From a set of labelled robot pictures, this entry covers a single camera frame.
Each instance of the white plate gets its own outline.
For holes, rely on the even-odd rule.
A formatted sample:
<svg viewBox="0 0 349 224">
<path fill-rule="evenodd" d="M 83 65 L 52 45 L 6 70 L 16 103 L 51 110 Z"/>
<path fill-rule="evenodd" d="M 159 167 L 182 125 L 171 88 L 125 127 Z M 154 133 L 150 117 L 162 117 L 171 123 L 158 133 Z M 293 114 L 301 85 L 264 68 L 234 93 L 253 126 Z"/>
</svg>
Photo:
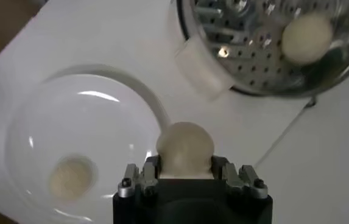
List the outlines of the white plate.
<svg viewBox="0 0 349 224">
<path fill-rule="evenodd" d="M 42 84 L 18 110 L 8 129 L 5 162 L 24 201 L 61 222 L 108 223 L 111 195 L 127 163 L 141 166 L 155 154 L 160 124 L 134 90 L 107 77 L 76 74 Z M 76 201 L 49 193 L 59 161 L 84 156 L 94 183 Z"/>
</svg>

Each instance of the white table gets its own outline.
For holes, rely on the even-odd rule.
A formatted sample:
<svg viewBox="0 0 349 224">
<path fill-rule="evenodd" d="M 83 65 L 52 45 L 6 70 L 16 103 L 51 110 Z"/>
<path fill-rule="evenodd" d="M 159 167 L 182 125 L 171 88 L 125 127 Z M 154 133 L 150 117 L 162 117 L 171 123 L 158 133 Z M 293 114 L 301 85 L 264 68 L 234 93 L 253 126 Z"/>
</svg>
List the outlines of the white table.
<svg viewBox="0 0 349 224">
<path fill-rule="evenodd" d="M 237 166 L 256 163 L 270 149 L 307 99 L 227 92 L 213 102 L 205 100 L 174 62 L 178 42 L 172 35 L 180 31 L 169 25 L 173 21 L 168 18 L 167 0 L 52 0 L 4 49 L 0 54 L 1 213 L 21 224 L 46 223 L 9 185 L 5 129 L 37 85 L 74 65 L 104 64 L 134 75 L 161 100 L 171 122 L 201 125 L 213 137 L 216 154 Z"/>
</svg>

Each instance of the white surface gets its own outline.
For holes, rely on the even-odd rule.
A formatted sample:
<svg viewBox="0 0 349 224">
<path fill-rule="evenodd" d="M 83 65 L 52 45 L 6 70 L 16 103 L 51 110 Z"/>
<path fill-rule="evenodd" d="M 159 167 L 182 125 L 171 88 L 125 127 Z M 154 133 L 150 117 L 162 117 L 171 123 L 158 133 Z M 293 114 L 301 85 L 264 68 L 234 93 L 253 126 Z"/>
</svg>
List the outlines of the white surface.
<svg viewBox="0 0 349 224">
<path fill-rule="evenodd" d="M 169 2 L 162 0 L 50 1 L 0 54 L 2 213 L 21 224 L 47 223 L 48 217 L 19 201 L 10 188 L 4 143 L 21 103 L 60 69 L 100 63 L 125 70 L 157 95 L 171 122 L 199 124 L 212 136 L 215 152 L 235 164 L 254 164 L 303 108 L 306 100 L 229 92 L 208 102 L 196 94 L 175 65 L 173 36 L 179 30 L 168 11 Z M 111 198 L 105 202 L 110 211 Z"/>
<path fill-rule="evenodd" d="M 153 111 L 134 90 L 97 75 L 66 75 L 39 86 L 16 111 L 5 161 L 18 193 L 45 215 L 106 223 L 111 214 L 105 198 L 117 190 L 115 180 L 124 175 L 119 168 L 142 167 L 155 154 L 160 132 Z M 49 177 L 68 156 L 93 162 L 95 183 L 82 198 L 65 202 L 49 192 Z"/>
<path fill-rule="evenodd" d="M 257 172 L 273 223 L 349 223 L 349 79 L 304 112 Z"/>
</svg>

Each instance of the cream colored ball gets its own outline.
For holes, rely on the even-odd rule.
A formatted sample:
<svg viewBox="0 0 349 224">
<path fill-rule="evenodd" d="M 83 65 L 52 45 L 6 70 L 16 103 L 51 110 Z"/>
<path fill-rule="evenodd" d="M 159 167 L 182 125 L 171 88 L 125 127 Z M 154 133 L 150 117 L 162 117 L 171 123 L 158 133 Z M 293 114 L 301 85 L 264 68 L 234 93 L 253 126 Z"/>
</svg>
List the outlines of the cream colored ball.
<svg viewBox="0 0 349 224">
<path fill-rule="evenodd" d="M 179 122 L 162 132 L 157 141 L 161 174 L 166 177 L 211 177 L 214 143 L 200 126 Z"/>
<path fill-rule="evenodd" d="M 303 15 L 285 28 L 283 54 L 295 64 L 307 65 L 327 53 L 332 39 L 333 27 L 326 16 L 319 13 Z"/>
</svg>

